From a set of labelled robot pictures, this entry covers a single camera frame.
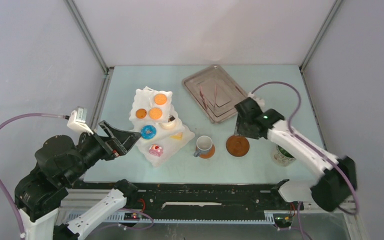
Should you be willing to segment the dark brown wooden saucer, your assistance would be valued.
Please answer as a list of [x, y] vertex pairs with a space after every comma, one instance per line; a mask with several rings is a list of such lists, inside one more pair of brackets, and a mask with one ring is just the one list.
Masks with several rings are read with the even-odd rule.
[[243, 157], [250, 150], [250, 143], [246, 137], [232, 135], [226, 140], [226, 150], [234, 157]]

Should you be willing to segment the blue frosted donut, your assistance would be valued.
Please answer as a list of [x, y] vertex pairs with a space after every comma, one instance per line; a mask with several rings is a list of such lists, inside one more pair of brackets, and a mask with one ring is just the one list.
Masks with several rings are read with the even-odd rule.
[[145, 140], [151, 140], [157, 134], [157, 129], [153, 125], [145, 125], [140, 130], [141, 137]]

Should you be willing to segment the brown cookie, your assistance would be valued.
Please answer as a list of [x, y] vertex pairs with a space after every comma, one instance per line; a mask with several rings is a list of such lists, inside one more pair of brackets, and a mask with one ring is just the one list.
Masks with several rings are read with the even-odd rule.
[[147, 116], [148, 112], [144, 108], [140, 108], [135, 112], [135, 116], [138, 119], [144, 119]]

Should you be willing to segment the pink swiss roll cake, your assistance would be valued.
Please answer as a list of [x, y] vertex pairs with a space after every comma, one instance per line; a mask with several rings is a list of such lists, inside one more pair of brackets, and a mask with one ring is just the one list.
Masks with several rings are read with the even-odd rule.
[[161, 157], [164, 153], [164, 149], [162, 146], [158, 145], [158, 144], [152, 144], [150, 147], [149, 147], [149, 150], [148, 150], [149, 154], [151, 154], [152, 156], [156, 156], [156, 157]]

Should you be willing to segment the orange cookie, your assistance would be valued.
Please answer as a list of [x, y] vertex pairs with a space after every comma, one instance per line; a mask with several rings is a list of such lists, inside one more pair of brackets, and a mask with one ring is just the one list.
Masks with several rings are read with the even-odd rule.
[[168, 98], [165, 94], [163, 93], [158, 93], [154, 96], [154, 102], [157, 104], [157, 105], [164, 105], [167, 101], [168, 101]]
[[158, 107], [153, 107], [149, 110], [149, 117], [153, 120], [158, 120], [163, 116], [163, 111]]

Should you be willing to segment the light brown coaster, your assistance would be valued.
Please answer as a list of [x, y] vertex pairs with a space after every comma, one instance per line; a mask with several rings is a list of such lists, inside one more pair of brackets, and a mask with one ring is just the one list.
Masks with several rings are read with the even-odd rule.
[[216, 147], [215, 145], [213, 144], [212, 145], [212, 148], [205, 154], [200, 154], [199, 157], [202, 158], [202, 159], [209, 159], [211, 158], [216, 152]]

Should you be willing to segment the white grey mug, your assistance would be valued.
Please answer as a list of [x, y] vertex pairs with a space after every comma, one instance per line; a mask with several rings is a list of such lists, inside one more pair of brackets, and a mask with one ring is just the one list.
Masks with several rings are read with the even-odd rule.
[[193, 156], [199, 157], [200, 154], [207, 153], [212, 148], [213, 144], [214, 144], [213, 140], [209, 136], [206, 136], [206, 135], [200, 136], [196, 140], [195, 152], [193, 153]]

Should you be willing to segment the white chocolate donut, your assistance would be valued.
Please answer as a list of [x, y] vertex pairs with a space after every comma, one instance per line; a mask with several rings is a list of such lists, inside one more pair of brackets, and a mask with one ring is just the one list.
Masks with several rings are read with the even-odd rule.
[[159, 125], [161, 128], [165, 129], [165, 130], [170, 130], [170, 129], [173, 129], [177, 124], [177, 119], [173, 116], [173, 115], [170, 115], [168, 117], [168, 122], [161, 122]]

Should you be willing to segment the pink-tipped metal tongs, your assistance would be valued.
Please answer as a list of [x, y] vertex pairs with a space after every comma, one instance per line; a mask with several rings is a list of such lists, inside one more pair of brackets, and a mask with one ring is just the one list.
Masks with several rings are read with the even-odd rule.
[[210, 113], [213, 114], [213, 116], [216, 116], [216, 107], [217, 107], [217, 85], [213, 85], [213, 93], [212, 97], [210, 97], [210, 94], [205, 94], [204, 88], [202, 85], [199, 85], [199, 96], [202, 100], [203, 109], [204, 111], [210, 115]]

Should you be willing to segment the orange cookie front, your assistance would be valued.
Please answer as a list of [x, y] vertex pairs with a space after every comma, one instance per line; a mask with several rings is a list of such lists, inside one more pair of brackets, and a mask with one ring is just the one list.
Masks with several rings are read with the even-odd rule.
[[168, 101], [168, 98], [165, 94], [163, 93], [158, 93], [154, 96], [154, 102], [157, 104], [157, 105], [164, 105], [167, 101]]

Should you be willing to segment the yellow cake slice with cherry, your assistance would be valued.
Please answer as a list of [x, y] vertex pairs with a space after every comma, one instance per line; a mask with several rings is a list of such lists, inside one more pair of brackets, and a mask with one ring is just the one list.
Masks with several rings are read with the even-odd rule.
[[183, 134], [184, 134], [183, 132], [178, 132], [176, 134], [171, 135], [170, 138], [174, 140], [182, 140]]

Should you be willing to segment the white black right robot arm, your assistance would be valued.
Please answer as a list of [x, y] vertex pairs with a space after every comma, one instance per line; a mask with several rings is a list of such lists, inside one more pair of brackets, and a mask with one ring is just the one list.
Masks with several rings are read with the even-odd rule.
[[247, 97], [235, 105], [235, 134], [251, 139], [271, 141], [302, 162], [316, 182], [309, 187], [313, 201], [323, 210], [332, 212], [358, 189], [354, 160], [339, 158], [309, 141], [295, 130], [285, 117], [274, 109], [263, 111]]

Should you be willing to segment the white spare arm link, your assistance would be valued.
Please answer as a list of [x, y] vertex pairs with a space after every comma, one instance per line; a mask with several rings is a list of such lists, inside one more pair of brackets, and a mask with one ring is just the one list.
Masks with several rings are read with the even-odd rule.
[[127, 204], [128, 198], [119, 189], [112, 189], [101, 201], [84, 214], [66, 224], [56, 226], [53, 240], [84, 240], [109, 215]]

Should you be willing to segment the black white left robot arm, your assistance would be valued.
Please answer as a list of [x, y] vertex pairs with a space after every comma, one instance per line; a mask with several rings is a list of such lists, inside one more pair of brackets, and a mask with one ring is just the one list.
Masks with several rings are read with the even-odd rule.
[[57, 135], [36, 151], [35, 167], [14, 191], [25, 239], [83, 240], [115, 211], [136, 206], [138, 189], [123, 179], [81, 216], [68, 223], [55, 224], [68, 188], [98, 161], [126, 155], [141, 138], [139, 132], [120, 130], [106, 121], [101, 121], [99, 126], [104, 136], [83, 132], [78, 144], [74, 144], [69, 136]]

